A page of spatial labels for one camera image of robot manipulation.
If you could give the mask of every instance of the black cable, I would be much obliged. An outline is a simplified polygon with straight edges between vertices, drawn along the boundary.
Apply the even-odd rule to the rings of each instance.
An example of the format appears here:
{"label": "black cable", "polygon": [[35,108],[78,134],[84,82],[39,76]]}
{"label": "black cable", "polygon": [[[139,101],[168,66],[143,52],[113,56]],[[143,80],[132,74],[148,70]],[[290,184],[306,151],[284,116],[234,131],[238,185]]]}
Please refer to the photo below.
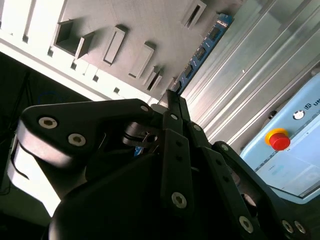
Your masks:
{"label": "black cable", "polygon": [[11,181],[9,181],[9,186],[0,192],[0,196],[8,195],[11,191]]}
{"label": "black cable", "polygon": [[13,111],[12,111],[12,114],[11,114],[11,117],[10,117],[8,129],[12,128],[12,124],[13,124],[14,118],[16,116],[16,113],[17,113],[17,110],[18,110],[18,106],[20,105],[21,98],[22,98],[24,90],[26,88],[26,84],[28,82],[29,76],[30,76],[30,69],[28,68],[26,70],[26,72],[25,72],[25,75],[24,75],[24,78],[23,78],[23,82],[22,82],[22,85],[21,85],[20,90],[19,90],[18,97],[17,97],[17,99],[15,101],[15,104],[14,104],[14,107],[13,107]]}
{"label": "black cable", "polygon": [[27,81],[25,90],[26,90],[26,95],[27,95],[27,98],[28,98],[29,106],[33,106],[34,105],[34,100],[33,100],[32,92],[31,92],[30,78]]}
{"label": "black cable", "polygon": [[1,139],[0,139],[0,146],[1,146],[3,143],[5,143],[7,139],[8,139],[7,137],[6,137],[6,138],[4,138],[3,136],[1,136]]}

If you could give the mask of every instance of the emergency stop button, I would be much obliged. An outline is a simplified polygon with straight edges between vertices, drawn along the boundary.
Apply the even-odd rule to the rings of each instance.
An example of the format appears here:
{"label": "emergency stop button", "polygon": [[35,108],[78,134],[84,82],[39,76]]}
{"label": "emergency stop button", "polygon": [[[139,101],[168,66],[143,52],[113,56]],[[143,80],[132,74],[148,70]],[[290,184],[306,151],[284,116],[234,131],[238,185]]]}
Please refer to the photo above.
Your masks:
{"label": "emergency stop button", "polygon": [[290,146],[290,138],[284,133],[275,133],[269,139],[271,147],[276,151],[283,151]]}
{"label": "emergency stop button", "polygon": [[290,146],[288,132],[283,128],[276,128],[267,133],[265,143],[276,151],[283,151]]}

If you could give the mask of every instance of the red button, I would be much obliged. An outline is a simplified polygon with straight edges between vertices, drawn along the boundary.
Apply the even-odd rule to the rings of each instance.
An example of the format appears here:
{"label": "red button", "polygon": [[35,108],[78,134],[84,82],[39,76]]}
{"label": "red button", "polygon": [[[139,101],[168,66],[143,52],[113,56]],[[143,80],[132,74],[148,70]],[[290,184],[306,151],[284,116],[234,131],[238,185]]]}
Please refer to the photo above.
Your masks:
{"label": "red button", "polygon": [[284,133],[275,133],[269,139],[271,147],[276,151],[285,150],[290,146],[290,138]]}

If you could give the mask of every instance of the metal screw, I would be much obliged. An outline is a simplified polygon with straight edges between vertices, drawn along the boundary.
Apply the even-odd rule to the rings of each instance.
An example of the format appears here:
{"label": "metal screw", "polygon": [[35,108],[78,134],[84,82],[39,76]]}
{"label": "metal screw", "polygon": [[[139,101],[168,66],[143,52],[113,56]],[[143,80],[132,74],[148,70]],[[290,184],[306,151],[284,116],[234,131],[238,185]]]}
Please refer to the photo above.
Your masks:
{"label": "metal screw", "polygon": [[44,116],[39,119],[39,125],[45,129],[54,129],[58,126],[58,123],[52,117]]}
{"label": "metal screw", "polygon": [[248,218],[246,218],[245,216],[240,216],[239,222],[244,230],[246,230],[248,233],[252,234],[254,232],[254,226],[252,226]]}
{"label": "metal screw", "polygon": [[68,136],[68,142],[73,146],[82,147],[86,144],[86,139],[81,134],[72,133]]}
{"label": "metal screw", "polygon": [[229,151],[229,148],[228,148],[226,145],[224,145],[224,144],[221,144],[221,148],[222,148],[223,150],[225,150],[226,152]]}
{"label": "metal screw", "polygon": [[199,127],[198,125],[193,125],[193,127],[194,127],[195,130],[197,130],[199,132],[201,131],[201,127]]}
{"label": "metal screw", "polygon": [[299,231],[303,234],[305,234],[307,231],[305,230],[305,228],[300,224],[300,222],[298,221],[294,221],[294,224],[296,226],[297,229],[299,229]]}
{"label": "metal screw", "polygon": [[179,209],[185,209],[187,206],[187,199],[180,192],[174,192],[171,195],[173,204]]}
{"label": "metal screw", "polygon": [[178,117],[174,114],[171,114],[171,117],[174,119],[174,120],[178,120]]}
{"label": "metal screw", "polygon": [[140,108],[141,108],[143,111],[145,111],[145,112],[148,112],[148,111],[149,111],[149,108],[147,108],[146,106],[141,105]]}
{"label": "metal screw", "polygon": [[282,225],[284,226],[285,230],[287,230],[289,233],[292,234],[294,232],[294,229],[286,220],[282,220]]}
{"label": "metal screw", "polygon": [[268,119],[271,120],[276,114],[277,114],[277,111],[275,111],[275,110],[271,111],[271,112],[269,113],[269,115],[268,115]]}

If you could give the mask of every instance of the rectangular bracket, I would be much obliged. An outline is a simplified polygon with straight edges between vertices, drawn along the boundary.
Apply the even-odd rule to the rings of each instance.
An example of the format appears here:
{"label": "rectangular bracket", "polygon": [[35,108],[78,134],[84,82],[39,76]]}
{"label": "rectangular bracket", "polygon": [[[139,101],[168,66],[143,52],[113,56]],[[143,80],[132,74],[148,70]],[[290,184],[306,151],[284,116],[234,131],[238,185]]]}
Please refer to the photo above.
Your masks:
{"label": "rectangular bracket", "polygon": [[88,53],[95,32],[90,32],[79,39],[72,36],[73,24],[73,20],[67,20],[57,24],[53,45],[71,54],[75,59],[79,59]]}
{"label": "rectangular bracket", "polygon": [[114,62],[118,50],[120,49],[120,46],[125,38],[125,35],[125,31],[119,29],[118,27],[114,27],[111,34],[112,37],[107,44],[107,51],[103,58],[103,61],[107,63],[109,66],[111,66]]}
{"label": "rectangular bracket", "polygon": [[181,24],[188,29],[192,29],[206,7],[207,5],[200,0],[192,0],[180,21]]}
{"label": "rectangular bracket", "polygon": [[148,62],[150,61],[152,55],[154,54],[154,49],[149,47],[148,45],[144,44],[140,54],[134,61],[134,64],[131,68],[131,71],[129,73],[130,77],[133,77],[135,79],[139,79],[144,72]]}
{"label": "rectangular bracket", "polygon": [[146,89],[148,91],[151,91],[157,87],[161,79],[162,79],[161,69],[154,66],[152,67],[151,72],[148,74],[147,78],[144,80],[143,85],[146,86]]}

